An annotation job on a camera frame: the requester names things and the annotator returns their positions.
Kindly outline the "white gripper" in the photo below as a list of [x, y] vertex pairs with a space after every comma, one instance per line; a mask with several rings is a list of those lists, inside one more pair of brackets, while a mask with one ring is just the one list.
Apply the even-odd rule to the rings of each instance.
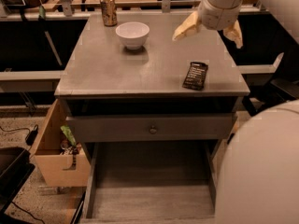
[[209, 30], [223, 30], [223, 35], [233, 41], [238, 49], [243, 47], [242, 31], [237, 21], [240, 6], [218, 8], [202, 0], [198, 11], [194, 11], [173, 33], [172, 40], [178, 41], [200, 32], [202, 24]]

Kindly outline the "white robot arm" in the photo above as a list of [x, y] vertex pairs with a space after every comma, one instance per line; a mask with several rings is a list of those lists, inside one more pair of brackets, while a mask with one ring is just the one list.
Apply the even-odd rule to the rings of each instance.
[[[299, 42], [299, 0], [260, 0]], [[202, 0], [198, 22], [233, 25], [242, 0]], [[265, 110], [237, 130], [223, 157], [215, 224], [299, 224], [298, 102]]]

